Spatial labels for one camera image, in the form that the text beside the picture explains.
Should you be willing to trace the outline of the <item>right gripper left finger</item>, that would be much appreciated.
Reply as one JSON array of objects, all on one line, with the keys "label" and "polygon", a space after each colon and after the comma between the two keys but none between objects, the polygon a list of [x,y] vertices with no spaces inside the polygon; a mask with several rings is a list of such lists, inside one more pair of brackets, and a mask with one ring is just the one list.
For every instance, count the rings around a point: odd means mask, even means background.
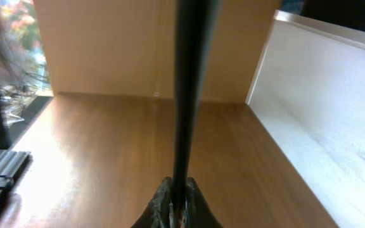
[{"label": "right gripper left finger", "polygon": [[132,228],[169,228],[170,227],[170,187],[172,178],[165,177],[150,199],[142,215]]}]

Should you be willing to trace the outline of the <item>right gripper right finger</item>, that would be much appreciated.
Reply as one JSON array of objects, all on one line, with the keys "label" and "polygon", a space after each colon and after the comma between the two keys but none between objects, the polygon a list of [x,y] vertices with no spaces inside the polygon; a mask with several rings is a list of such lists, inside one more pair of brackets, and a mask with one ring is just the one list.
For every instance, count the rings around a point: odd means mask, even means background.
[{"label": "right gripper right finger", "polygon": [[186,223],[189,228],[222,228],[208,206],[194,178],[188,177],[186,186]]}]

